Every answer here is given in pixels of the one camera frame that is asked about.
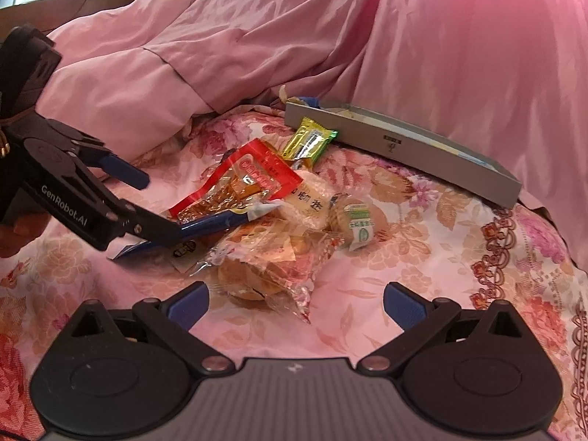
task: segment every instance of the human hand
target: human hand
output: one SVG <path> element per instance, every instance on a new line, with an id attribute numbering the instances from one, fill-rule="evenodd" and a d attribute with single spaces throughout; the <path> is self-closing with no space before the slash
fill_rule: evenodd
<path id="1" fill-rule="evenodd" d="M 0 226 L 0 259 L 8 259 L 40 237 L 51 220 L 49 214 L 29 214 L 19 218 L 14 227 Z"/>

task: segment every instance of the transparent plastic bag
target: transparent plastic bag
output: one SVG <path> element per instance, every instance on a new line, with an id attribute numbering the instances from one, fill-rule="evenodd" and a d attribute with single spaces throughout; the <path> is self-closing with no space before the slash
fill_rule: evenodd
<path id="1" fill-rule="evenodd" d="M 331 199 L 328 227 L 341 234 L 349 250 L 380 241 L 388 226 L 385 214 L 368 199 L 350 194 Z"/>
<path id="2" fill-rule="evenodd" d="M 261 218 L 226 235 L 191 277 L 207 281 L 211 291 L 263 301 L 308 322 L 316 276 L 342 243 L 338 234 Z"/>
<path id="3" fill-rule="evenodd" d="M 326 230 L 329 225 L 331 200 L 335 189 L 320 176 L 301 169 L 295 171 L 302 182 L 283 198 L 283 205 L 274 216 L 314 230 Z"/>

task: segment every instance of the food pile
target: food pile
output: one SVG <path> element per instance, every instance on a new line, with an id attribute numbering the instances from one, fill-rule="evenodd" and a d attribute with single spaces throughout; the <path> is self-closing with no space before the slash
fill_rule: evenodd
<path id="1" fill-rule="evenodd" d="M 337 193 L 312 171 L 336 135 L 305 117 L 282 151 L 254 139 L 223 158 L 199 190 L 169 210 L 171 218 L 189 223 L 224 210 L 280 203 L 216 237 L 188 276 L 204 278 L 210 290 L 308 322 L 324 264 L 339 247 L 357 250 L 373 242 L 385 223 L 370 202 Z"/>

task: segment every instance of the red snack wrapper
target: red snack wrapper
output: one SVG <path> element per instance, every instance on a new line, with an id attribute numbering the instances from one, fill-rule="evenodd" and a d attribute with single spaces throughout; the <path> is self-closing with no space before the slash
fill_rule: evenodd
<path id="1" fill-rule="evenodd" d="M 220 210 L 283 198 L 301 182 L 269 146 L 253 139 L 222 161 L 200 189 L 169 213 L 181 223 L 191 222 Z"/>

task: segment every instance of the floral bedspread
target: floral bedspread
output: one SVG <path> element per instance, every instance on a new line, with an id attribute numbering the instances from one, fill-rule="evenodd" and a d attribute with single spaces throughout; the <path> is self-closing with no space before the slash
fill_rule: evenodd
<path id="1" fill-rule="evenodd" d="M 167 209 L 197 188 L 228 149 L 254 137 L 283 143 L 291 131 L 280 115 L 245 107 L 194 124 L 186 145 L 170 140 L 138 162 L 151 175 L 148 189 L 108 185 L 148 209 Z M 371 197 L 389 223 L 384 240 L 336 253 L 316 284 L 310 325 L 213 297 L 193 334 L 237 362 L 245 356 L 348 356 L 356 362 L 401 332 L 381 306 L 391 280 L 463 307 L 484 309 L 508 299 L 563 380 L 552 435 L 588 439 L 587 278 L 548 222 L 521 205 L 492 210 L 471 194 L 349 148 L 330 147 L 316 171 L 340 190 Z M 55 221 L 18 256 L 0 260 L 0 429 L 31 439 L 42 433 L 28 380 L 82 300 L 127 308 L 187 284 L 160 259 L 110 262 Z"/>

